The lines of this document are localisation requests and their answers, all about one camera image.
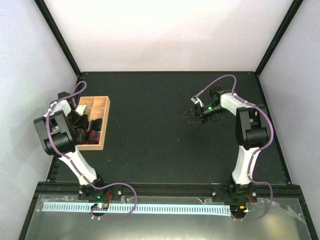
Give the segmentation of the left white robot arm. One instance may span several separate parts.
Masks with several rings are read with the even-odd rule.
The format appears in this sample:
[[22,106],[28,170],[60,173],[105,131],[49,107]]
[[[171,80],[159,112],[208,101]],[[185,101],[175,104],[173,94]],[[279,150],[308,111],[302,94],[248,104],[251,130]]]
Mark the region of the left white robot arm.
[[33,125],[45,153],[69,167],[77,177],[82,193],[89,191],[95,199],[101,200],[107,195],[108,188],[81,154],[76,133],[68,120],[68,114],[76,110],[74,97],[74,93],[60,92],[49,104],[47,112],[33,120]]

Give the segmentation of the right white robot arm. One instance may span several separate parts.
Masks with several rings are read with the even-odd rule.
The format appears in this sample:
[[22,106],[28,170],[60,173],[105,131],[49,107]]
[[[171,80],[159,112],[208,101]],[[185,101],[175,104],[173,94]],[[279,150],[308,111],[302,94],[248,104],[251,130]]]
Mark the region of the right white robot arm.
[[270,183],[253,180],[253,171],[260,152],[270,146],[274,138],[272,123],[264,105],[255,105],[239,97],[231,90],[210,90],[211,103],[205,105],[198,95],[192,96],[194,118],[190,122],[204,124],[209,118],[229,111],[235,116],[235,138],[239,146],[235,169],[228,187],[228,198],[240,201],[246,194],[253,192],[253,184]]

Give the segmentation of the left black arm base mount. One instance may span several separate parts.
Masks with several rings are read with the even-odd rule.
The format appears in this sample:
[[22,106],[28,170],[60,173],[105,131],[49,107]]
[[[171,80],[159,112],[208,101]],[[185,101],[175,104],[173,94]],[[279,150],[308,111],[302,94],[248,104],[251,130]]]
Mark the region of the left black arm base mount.
[[122,190],[123,187],[121,185],[115,185],[105,189],[95,189],[88,184],[80,188],[77,199],[89,202],[119,201],[122,196]]

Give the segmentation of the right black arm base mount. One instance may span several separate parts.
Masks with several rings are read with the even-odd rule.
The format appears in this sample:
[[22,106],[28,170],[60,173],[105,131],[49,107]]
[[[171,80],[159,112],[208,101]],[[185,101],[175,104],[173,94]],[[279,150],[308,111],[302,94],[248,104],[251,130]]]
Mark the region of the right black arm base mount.
[[224,203],[256,203],[257,198],[253,196],[253,185],[215,184],[211,186],[211,197],[216,202]]

